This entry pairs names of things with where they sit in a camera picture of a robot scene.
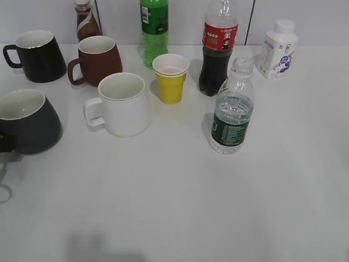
white mug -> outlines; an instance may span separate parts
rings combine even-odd
[[[112,135],[128,138],[145,131],[151,116],[146,84],[138,75],[117,73],[104,78],[98,85],[99,97],[84,104],[87,124],[104,124]],[[102,116],[90,118],[90,108],[102,106]]]

green label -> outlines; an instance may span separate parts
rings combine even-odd
[[[212,138],[223,146],[238,146],[245,140],[249,121],[244,124],[227,124],[214,114]]]
[[[169,6],[151,8],[141,5],[141,20],[144,33],[166,33],[169,30]]]

bottle cap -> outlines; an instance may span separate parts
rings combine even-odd
[[[291,20],[280,19],[276,21],[274,31],[278,34],[292,34],[295,26]]]
[[[236,58],[231,68],[231,73],[243,78],[250,78],[253,75],[255,65],[251,58]]]
[[[88,4],[89,0],[75,0],[75,4]]]

red label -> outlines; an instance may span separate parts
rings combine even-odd
[[[231,28],[217,28],[205,23],[202,42],[205,47],[213,50],[232,50],[235,44],[237,32],[238,26]]]

white wall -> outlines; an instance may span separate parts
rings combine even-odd
[[[248,37],[261,45],[280,18],[296,22],[299,45],[349,45],[348,0],[256,0]]]
[[[74,0],[0,0],[0,43],[25,31],[51,31],[59,43],[76,43]]]
[[[244,44],[253,0],[236,0]],[[210,0],[170,0],[170,44],[201,45],[204,14]],[[139,44],[139,0],[98,0],[104,34],[117,44]],[[77,43],[74,0],[0,0],[0,43],[11,43],[22,32],[46,29],[59,43]]]
[[[244,44],[253,0],[236,0]],[[170,44],[200,45],[204,13],[210,0],[170,0]],[[118,44],[141,43],[139,0],[98,0],[106,35]],[[275,20],[296,22],[300,45],[349,45],[348,0],[256,0],[249,45],[263,43]],[[59,43],[77,43],[74,0],[0,0],[0,43],[11,43],[22,32],[46,29]]]

